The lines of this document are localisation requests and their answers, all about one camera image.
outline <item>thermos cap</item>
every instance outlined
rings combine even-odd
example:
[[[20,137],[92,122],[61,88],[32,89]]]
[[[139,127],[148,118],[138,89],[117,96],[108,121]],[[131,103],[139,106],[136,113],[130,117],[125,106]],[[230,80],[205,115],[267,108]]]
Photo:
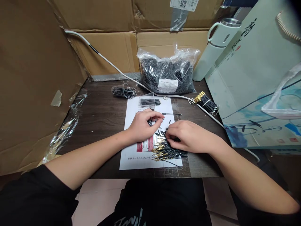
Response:
[[[241,22],[234,18],[224,18],[224,19],[222,19],[222,21],[220,23],[227,27],[240,27],[241,26]]]

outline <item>left hand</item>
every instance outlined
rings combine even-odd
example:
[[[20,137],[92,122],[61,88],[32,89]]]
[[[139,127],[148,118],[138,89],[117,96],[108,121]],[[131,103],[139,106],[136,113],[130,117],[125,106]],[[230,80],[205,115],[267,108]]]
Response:
[[[150,108],[137,112],[132,124],[126,130],[127,135],[132,143],[142,142],[150,138],[163,122],[164,115]],[[157,122],[153,126],[149,126],[147,121],[156,119]]]

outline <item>hand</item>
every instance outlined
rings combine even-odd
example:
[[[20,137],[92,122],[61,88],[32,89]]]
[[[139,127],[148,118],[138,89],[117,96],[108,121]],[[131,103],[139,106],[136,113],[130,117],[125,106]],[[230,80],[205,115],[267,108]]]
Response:
[[[166,138],[173,148],[193,153],[211,153],[226,144],[219,136],[190,121],[169,125]]]
[[[150,108],[137,112],[132,124],[126,130],[131,142],[142,142],[154,135],[163,122],[163,118],[164,115],[159,112],[152,111]],[[157,122],[153,126],[149,126],[147,123],[149,119],[152,119],[152,121],[157,120]]]

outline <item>white paper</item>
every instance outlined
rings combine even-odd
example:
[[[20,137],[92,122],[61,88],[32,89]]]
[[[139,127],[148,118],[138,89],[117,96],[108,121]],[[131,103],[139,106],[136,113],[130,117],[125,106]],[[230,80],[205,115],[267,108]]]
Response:
[[[194,12],[198,4],[198,0],[170,0],[170,7],[184,9]]]
[[[160,78],[158,90],[162,92],[174,93],[178,88],[178,80]]]
[[[155,111],[161,113],[173,113],[172,111],[172,103],[170,98],[168,97],[167,100],[164,100],[163,97],[155,97],[155,99],[160,99],[161,105],[155,107]],[[143,111],[148,107],[139,107],[139,97],[134,97],[133,99],[128,99],[127,107],[126,107],[126,116],[125,116],[125,123],[124,129],[126,130],[131,125],[135,114],[138,111]],[[174,123],[174,116],[165,116],[165,119],[161,123],[161,128],[159,130],[165,131],[166,128],[170,124]],[[157,140],[157,135],[153,135],[154,147]],[[147,168],[162,168],[162,167],[175,167],[175,165],[171,164],[174,163],[178,166],[183,166],[182,159],[172,159],[168,160],[171,163],[164,162],[164,161],[154,161],[153,153],[147,150],[147,141],[144,141],[143,145],[143,152],[137,152],[137,144],[133,144],[121,151],[121,158],[120,158],[120,166],[119,170],[134,170],[134,169],[147,169]]]

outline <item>tape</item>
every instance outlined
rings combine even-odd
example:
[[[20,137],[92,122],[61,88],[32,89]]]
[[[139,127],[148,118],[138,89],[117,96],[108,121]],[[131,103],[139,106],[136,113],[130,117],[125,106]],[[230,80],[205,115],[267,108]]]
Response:
[[[62,93],[60,90],[58,90],[55,95],[54,95],[54,98],[52,99],[52,102],[51,102],[51,106],[56,106],[56,107],[59,107],[62,103]]]
[[[129,72],[125,73],[126,76],[132,79],[140,79],[140,72]],[[104,81],[116,81],[116,80],[128,80],[122,74],[108,74],[108,75],[92,75],[93,81],[95,82],[104,82]]]
[[[172,9],[172,20],[170,24],[170,31],[180,31],[183,30],[183,27],[186,23],[187,16],[188,16],[187,10],[183,9]]]
[[[228,8],[232,3],[232,0],[224,0],[223,4],[221,5],[221,8]]]

